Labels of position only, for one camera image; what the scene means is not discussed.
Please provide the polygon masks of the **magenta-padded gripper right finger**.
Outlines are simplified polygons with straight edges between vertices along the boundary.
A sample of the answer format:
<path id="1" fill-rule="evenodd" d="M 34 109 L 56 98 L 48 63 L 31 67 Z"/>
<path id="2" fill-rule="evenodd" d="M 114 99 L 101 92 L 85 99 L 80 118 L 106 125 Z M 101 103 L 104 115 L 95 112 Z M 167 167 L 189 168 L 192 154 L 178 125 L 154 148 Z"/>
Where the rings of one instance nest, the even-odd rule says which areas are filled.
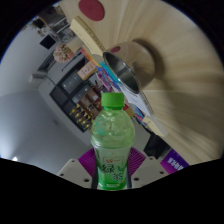
<path id="1" fill-rule="evenodd" d="M 143 187 L 167 175 L 155 157 L 147 157 L 134 147 L 131 148 L 127 165 L 128 189 Z"/>

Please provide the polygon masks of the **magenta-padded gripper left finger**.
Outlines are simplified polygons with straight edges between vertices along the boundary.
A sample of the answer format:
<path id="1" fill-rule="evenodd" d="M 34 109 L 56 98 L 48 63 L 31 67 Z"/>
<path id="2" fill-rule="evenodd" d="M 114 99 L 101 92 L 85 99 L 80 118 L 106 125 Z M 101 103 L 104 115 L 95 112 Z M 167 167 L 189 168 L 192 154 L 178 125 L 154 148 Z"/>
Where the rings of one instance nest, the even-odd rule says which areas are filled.
<path id="1" fill-rule="evenodd" d="M 70 159 L 58 172 L 58 176 L 83 188 L 96 189 L 98 172 L 94 150 L 90 149 L 79 159 Z"/>

